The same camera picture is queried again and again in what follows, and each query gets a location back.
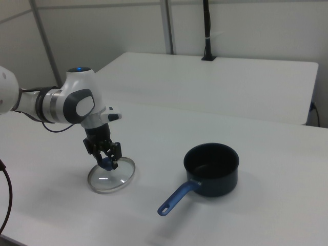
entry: saucepan handle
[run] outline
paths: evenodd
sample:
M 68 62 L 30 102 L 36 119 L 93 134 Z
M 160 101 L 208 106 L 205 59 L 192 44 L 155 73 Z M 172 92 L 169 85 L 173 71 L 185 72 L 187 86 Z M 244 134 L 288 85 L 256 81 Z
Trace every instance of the saucepan handle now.
M 160 216 L 166 216 L 178 202 L 189 192 L 200 188 L 200 182 L 189 180 L 182 185 L 159 207 L 157 213 Z

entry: white desk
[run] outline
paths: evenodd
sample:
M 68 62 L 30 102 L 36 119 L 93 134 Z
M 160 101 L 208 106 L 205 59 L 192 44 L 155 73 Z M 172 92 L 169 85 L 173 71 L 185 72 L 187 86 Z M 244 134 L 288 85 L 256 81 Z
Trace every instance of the white desk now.
M 125 53 L 97 74 L 114 100 L 302 125 L 317 69 L 299 61 Z
M 110 84 L 101 88 L 112 95 Z M 123 113 L 110 123 L 111 137 L 135 161 L 136 173 L 128 186 L 106 195 L 88 188 L 95 160 L 82 127 L 53 134 L 22 114 L 0 117 L 0 158 L 14 194 L 4 235 L 28 246 L 328 242 L 327 129 L 110 99 L 106 104 Z M 191 193 L 159 216 L 158 207 L 186 179 L 184 155 L 205 142 L 236 150 L 237 187 L 212 199 Z M 7 189 L 1 175 L 0 221 Z

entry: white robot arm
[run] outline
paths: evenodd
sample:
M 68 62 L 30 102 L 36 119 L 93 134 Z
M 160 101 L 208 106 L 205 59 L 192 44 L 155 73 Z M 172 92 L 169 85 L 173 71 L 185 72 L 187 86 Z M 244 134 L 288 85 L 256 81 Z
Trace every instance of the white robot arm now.
M 0 66 L 0 114 L 9 111 L 24 113 L 40 122 L 81 124 L 87 134 L 83 142 L 98 165 L 108 171 L 117 167 L 120 143 L 111 141 L 107 123 L 120 119 L 121 113 L 105 106 L 92 69 L 68 70 L 61 88 L 25 90 L 18 86 L 12 72 Z

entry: dark blue saucepan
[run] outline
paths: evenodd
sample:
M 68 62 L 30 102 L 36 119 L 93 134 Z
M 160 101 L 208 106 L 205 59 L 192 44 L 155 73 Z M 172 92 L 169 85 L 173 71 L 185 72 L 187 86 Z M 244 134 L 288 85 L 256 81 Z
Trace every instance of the dark blue saucepan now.
M 229 146 L 204 143 L 192 148 L 184 157 L 187 182 L 183 183 L 157 210 L 166 216 L 189 192 L 216 197 L 231 192 L 237 185 L 239 157 Z

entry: white wall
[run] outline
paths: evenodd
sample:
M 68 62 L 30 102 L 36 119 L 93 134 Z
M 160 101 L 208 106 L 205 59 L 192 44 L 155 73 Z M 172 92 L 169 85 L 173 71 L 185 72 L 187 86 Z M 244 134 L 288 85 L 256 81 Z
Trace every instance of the white wall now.
M 171 5 L 176 54 L 201 56 L 202 1 Z M 214 55 L 318 63 L 313 99 L 328 127 L 328 2 L 210 4 L 210 14 Z M 314 111 L 310 124 L 317 124 Z
M 61 78 L 130 52 L 167 53 L 159 0 L 43 1 L 38 10 Z
M 0 66 L 23 88 L 56 85 L 28 0 L 0 1 Z

